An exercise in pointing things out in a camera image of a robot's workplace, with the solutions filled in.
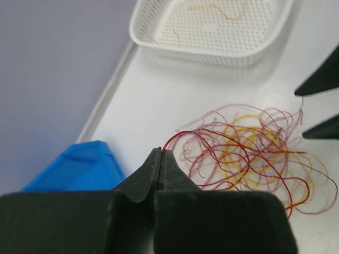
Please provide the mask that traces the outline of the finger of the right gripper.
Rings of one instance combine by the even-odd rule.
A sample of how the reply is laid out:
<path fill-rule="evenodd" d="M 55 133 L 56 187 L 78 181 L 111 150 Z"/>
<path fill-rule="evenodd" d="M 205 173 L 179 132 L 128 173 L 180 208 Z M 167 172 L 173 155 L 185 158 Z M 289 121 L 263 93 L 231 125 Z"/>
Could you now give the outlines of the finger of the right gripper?
<path fill-rule="evenodd" d="M 304 139 L 338 140 L 339 116 L 336 115 L 302 133 Z"/>
<path fill-rule="evenodd" d="M 295 91 L 296 96 L 308 96 L 338 88 L 338 46 Z"/>

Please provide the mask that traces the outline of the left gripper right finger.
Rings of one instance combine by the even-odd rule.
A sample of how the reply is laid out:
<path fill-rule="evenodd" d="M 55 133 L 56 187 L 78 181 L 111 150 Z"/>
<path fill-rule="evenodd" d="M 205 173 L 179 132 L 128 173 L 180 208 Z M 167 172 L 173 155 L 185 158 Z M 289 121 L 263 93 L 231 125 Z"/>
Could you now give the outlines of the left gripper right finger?
<path fill-rule="evenodd" d="M 155 253 L 297 253 L 279 199 L 263 191 L 201 190 L 164 151 L 154 195 Z"/>

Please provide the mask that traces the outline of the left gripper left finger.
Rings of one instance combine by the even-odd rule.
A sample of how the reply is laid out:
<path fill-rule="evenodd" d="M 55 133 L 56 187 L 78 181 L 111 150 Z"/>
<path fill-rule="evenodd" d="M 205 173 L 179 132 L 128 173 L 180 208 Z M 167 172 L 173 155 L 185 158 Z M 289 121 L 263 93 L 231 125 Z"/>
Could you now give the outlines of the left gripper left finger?
<path fill-rule="evenodd" d="M 154 253 L 161 149 L 112 190 L 1 197 L 1 253 Z"/>

